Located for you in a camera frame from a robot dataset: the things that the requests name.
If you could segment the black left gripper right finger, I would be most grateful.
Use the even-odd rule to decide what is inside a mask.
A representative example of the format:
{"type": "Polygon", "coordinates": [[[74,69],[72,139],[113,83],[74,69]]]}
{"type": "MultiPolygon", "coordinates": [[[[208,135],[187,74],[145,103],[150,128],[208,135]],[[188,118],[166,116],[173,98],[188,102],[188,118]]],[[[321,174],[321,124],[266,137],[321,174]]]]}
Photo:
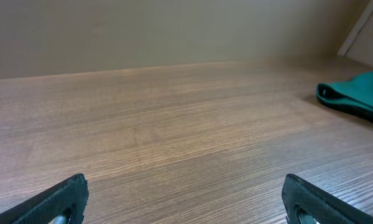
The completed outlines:
{"type": "Polygon", "coordinates": [[[288,224],[373,224],[373,216],[295,174],[287,174],[282,201],[288,224]]]}

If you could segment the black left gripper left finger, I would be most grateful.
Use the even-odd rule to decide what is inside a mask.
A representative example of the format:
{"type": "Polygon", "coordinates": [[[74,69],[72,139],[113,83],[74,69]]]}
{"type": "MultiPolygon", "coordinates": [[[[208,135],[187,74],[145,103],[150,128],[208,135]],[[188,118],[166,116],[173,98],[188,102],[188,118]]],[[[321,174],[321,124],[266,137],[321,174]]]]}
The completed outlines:
{"type": "Polygon", "coordinates": [[[32,198],[0,213],[5,223],[82,223],[88,201],[88,183],[83,174],[75,174],[32,198]]]}

